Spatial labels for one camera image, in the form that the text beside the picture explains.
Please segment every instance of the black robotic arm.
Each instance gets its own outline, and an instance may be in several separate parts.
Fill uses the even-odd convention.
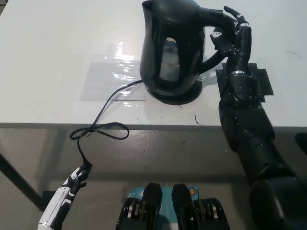
[[[226,85],[219,103],[220,121],[251,185],[253,220],[260,230],[305,230],[307,188],[274,144],[275,132],[257,97],[257,82],[248,67],[251,28],[240,13],[224,9],[237,21],[236,43],[227,60]]]

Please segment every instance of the black cable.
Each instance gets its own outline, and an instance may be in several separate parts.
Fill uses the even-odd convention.
[[[125,86],[119,88],[118,90],[116,90],[116,91],[115,91],[114,93],[112,93],[111,96],[107,99],[107,101],[106,101],[104,107],[102,107],[102,109],[101,109],[100,112],[98,113],[98,115],[97,115],[95,121],[92,123],[92,125],[91,125],[90,127],[84,127],[84,128],[76,129],[75,131],[72,131],[72,133],[69,135],[69,137],[70,137],[71,140],[77,140],[78,150],[79,150],[79,152],[80,152],[80,154],[81,154],[81,156],[82,156],[82,158],[83,158],[83,162],[88,162],[88,160],[86,159],[86,157],[85,157],[85,155],[84,155],[84,153],[83,153],[83,151],[82,151],[82,149],[81,149],[81,147],[80,147],[80,138],[84,137],[86,134],[90,133],[89,135],[91,135],[92,133],[100,133],[100,134],[102,134],[102,135],[105,135],[105,136],[107,136],[107,137],[109,137],[109,138],[113,138],[113,139],[116,139],[116,140],[124,140],[124,139],[126,139],[126,138],[129,136],[129,133],[130,133],[130,132],[129,132],[128,127],[127,127],[126,125],[120,123],[120,122],[110,122],[110,123],[101,124],[101,125],[96,125],[96,123],[98,122],[98,120],[99,120],[101,114],[103,113],[104,109],[106,108],[106,105],[109,103],[109,101],[112,99],[112,97],[113,97],[116,93],[118,93],[118,92],[120,92],[120,91],[122,91],[122,90],[124,90],[124,89],[126,89],[126,88],[128,88],[128,87],[130,87],[130,86],[132,86],[132,85],[139,84],[139,83],[141,83],[141,82],[143,82],[143,81],[142,81],[142,80],[137,80],[137,81],[134,81],[134,82],[132,82],[132,83],[130,83],[130,84],[128,84],[128,85],[125,85]],[[103,131],[100,131],[100,130],[99,130],[100,128],[103,128],[103,127],[107,129],[107,128],[112,128],[112,127],[114,127],[114,126],[118,126],[118,127],[123,128],[124,130],[126,130],[126,131],[127,131],[126,136],[124,136],[124,137],[116,137],[116,136],[113,136],[113,135],[111,135],[111,134],[108,134],[108,133],[106,133],[106,132],[103,132]]]

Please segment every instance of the black electric kettle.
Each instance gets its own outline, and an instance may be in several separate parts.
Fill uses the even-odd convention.
[[[140,75],[144,84],[164,103],[193,101],[202,90],[198,75],[224,59],[217,51],[202,61],[204,27],[221,29],[234,43],[235,20],[222,10],[202,8],[193,0],[147,0],[142,6],[146,32]]]

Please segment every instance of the kettle water window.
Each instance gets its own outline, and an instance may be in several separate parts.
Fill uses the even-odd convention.
[[[159,77],[166,81],[177,82],[179,80],[179,56],[176,41],[168,37],[164,41],[162,51],[162,62]]]

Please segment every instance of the white robotic arm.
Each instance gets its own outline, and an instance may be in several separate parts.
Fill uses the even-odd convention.
[[[87,179],[91,168],[92,164],[90,162],[84,162],[57,189],[39,221],[37,230],[61,230],[62,223],[77,192],[80,188],[86,186],[86,182],[82,181]]]

